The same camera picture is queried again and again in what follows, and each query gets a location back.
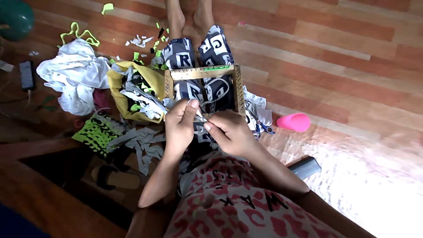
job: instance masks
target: white cloth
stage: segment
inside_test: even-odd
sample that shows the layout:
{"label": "white cloth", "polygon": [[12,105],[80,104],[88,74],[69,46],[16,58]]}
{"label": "white cloth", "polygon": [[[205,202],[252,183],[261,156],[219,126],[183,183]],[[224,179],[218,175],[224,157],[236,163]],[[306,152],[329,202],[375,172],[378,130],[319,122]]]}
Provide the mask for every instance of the white cloth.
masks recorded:
{"label": "white cloth", "polygon": [[45,86],[63,92],[58,101],[64,111],[84,116],[94,109],[94,88],[109,88],[108,62],[96,57],[85,40],[76,39],[62,46],[54,59],[41,62],[37,73],[47,81]]}

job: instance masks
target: wooden frame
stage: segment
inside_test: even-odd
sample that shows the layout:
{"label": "wooden frame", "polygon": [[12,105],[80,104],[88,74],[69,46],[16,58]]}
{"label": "wooden frame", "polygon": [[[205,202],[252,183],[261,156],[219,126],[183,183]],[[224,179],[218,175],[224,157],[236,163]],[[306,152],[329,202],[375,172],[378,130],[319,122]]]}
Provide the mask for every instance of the wooden frame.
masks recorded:
{"label": "wooden frame", "polygon": [[173,99],[173,81],[202,79],[206,77],[219,77],[222,75],[232,75],[233,95],[235,107],[234,111],[241,116],[245,116],[244,84],[241,77],[241,66],[239,64],[201,67],[192,69],[176,69],[165,71],[165,98]]}

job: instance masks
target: leg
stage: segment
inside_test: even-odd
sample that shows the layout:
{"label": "leg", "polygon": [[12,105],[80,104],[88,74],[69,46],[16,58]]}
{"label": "leg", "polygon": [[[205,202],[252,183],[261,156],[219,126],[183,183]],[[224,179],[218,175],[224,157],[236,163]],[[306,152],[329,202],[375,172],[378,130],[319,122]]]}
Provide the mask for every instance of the leg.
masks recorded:
{"label": "leg", "polygon": [[[169,45],[162,50],[162,58],[169,69],[189,69],[195,67],[195,56],[192,42],[182,37],[185,17],[179,5],[179,0],[166,0],[168,13]],[[201,82],[199,80],[179,80],[174,82],[175,100],[181,98],[203,101]]]}
{"label": "leg", "polygon": [[185,17],[182,13],[179,0],[167,0],[166,1],[166,12],[168,14],[169,21],[169,39],[182,38],[182,29],[185,26]]}
{"label": "leg", "polygon": [[212,0],[199,0],[194,14],[194,23],[201,28],[203,36],[214,25],[212,14]]}
{"label": "leg", "polygon": [[[202,66],[233,64],[231,50],[226,42],[223,29],[214,24],[212,0],[198,0],[194,23],[198,25],[206,38],[198,48]],[[204,79],[208,112],[233,109],[234,99],[230,75]]]}

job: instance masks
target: dark patterned shorts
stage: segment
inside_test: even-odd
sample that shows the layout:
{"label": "dark patterned shorts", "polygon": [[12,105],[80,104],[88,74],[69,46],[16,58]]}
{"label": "dark patterned shorts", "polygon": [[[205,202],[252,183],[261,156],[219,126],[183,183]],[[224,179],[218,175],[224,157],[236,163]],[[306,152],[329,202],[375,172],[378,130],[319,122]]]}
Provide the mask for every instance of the dark patterned shorts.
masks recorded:
{"label": "dark patterned shorts", "polygon": [[[226,42],[223,29],[213,25],[206,39],[198,48],[200,66],[233,64],[231,50]],[[170,69],[195,68],[194,49],[188,38],[173,39],[162,50],[162,58]],[[200,79],[178,80],[174,82],[175,100],[181,98],[198,99],[203,113],[214,113],[232,109],[233,91],[231,75]]]}

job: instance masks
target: gray object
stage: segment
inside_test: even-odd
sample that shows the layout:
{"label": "gray object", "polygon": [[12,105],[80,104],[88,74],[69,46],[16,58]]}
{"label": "gray object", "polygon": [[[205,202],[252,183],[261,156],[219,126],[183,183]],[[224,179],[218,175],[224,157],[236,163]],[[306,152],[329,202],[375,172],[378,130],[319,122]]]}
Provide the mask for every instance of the gray object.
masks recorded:
{"label": "gray object", "polygon": [[24,91],[33,90],[35,88],[35,84],[32,76],[31,61],[19,63],[19,71],[21,73],[22,89]]}
{"label": "gray object", "polygon": [[308,156],[288,167],[301,180],[321,172],[321,167],[314,157]]}

